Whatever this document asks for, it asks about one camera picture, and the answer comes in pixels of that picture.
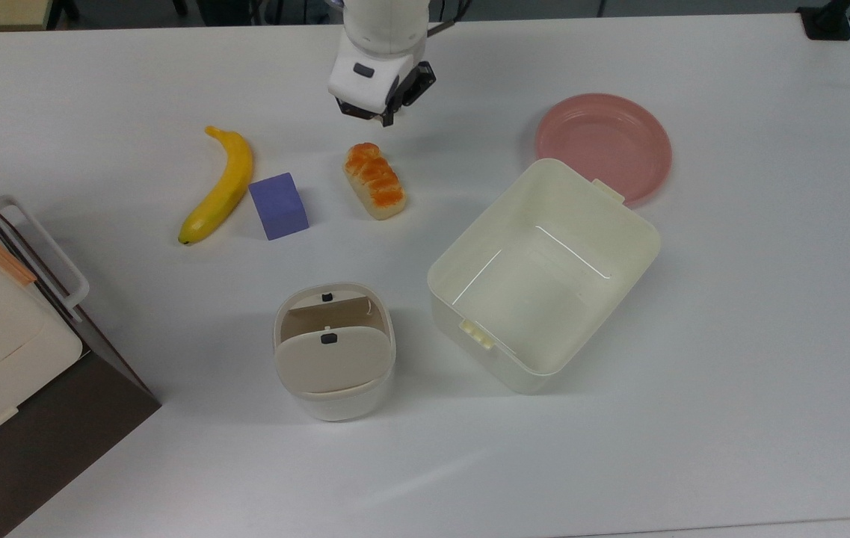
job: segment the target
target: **floor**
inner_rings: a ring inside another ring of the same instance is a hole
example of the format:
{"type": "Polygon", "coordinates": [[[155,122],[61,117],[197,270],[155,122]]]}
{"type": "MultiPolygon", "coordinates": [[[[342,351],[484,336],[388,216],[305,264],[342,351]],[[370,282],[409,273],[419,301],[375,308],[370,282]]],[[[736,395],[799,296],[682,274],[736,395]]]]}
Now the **floor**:
{"type": "MultiPolygon", "coordinates": [[[[80,20],[63,20],[59,28],[159,28],[203,26],[196,0],[186,0],[189,13],[179,17],[172,0],[76,0],[80,20]]],[[[437,20],[442,0],[431,1],[432,19],[437,20]]],[[[606,0],[603,16],[690,15],[718,13],[793,13],[797,7],[822,6],[825,0],[606,0]]],[[[274,18],[275,2],[264,1],[262,10],[274,18]]],[[[597,16],[601,0],[475,0],[465,20],[571,18],[597,16]]],[[[285,0],[282,20],[301,24],[303,11],[320,13],[323,0],[285,0]]],[[[445,18],[458,6],[446,0],[445,18]]]]}

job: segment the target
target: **black button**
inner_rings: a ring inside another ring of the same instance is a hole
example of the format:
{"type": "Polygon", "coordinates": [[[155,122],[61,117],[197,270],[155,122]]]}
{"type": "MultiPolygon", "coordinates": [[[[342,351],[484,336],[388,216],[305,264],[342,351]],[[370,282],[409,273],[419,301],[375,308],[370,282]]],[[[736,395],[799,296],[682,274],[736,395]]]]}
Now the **black button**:
{"type": "Polygon", "coordinates": [[[355,62],[355,72],[357,74],[364,76],[364,78],[372,78],[375,74],[374,69],[368,67],[367,65],[359,64],[359,62],[355,62]]]}

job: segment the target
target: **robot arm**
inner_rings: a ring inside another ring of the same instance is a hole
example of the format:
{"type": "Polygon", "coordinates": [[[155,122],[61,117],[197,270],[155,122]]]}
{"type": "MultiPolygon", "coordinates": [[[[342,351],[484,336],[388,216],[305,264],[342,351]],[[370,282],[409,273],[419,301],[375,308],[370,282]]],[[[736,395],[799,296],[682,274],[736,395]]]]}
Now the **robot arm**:
{"type": "Polygon", "coordinates": [[[344,0],[328,90],[342,113],[390,126],[435,82],[425,54],[429,0],[344,0]]]}

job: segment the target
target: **white table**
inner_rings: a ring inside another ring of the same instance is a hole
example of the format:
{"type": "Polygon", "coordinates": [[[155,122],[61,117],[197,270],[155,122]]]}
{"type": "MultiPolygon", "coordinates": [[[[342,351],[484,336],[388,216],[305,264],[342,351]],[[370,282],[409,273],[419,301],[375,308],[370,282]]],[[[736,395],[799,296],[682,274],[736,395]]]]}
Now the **white table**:
{"type": "Polygon", "coordinates": [[[339,115],[338,28],[0,34],[0,194],[90,282],[87,310],[164,402],[14,536],[557,536],[850,518],[850,42],[796,15],[462,24],[394,126],[339,115]],[[550,105],[641,103],[674,145],[638,208],[660,257],[544,395],[438,333],[425,272],[534,159],[550,105]],[[291,171],[312,228],[244,201],[176,243],[224,158],[291,171]],[[410,193],[373,221],[340,174],[372,140],[410,193]],[[307,418],[271,361],[298,289],[392,311],[380,412],[307,418]]]}

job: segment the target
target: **toy bread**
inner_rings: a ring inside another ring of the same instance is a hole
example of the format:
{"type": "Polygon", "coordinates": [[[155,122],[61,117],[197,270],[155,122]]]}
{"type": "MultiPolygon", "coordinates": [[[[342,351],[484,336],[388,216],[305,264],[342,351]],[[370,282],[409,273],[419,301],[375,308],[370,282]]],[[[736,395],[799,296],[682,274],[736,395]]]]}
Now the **toy bread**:
{"type": "Polygon", "coordinates": [[[353,146],[342,168],[368,214],[384,220],[404,210],[404,189],[379,147],[370,142],[353,146]]]}

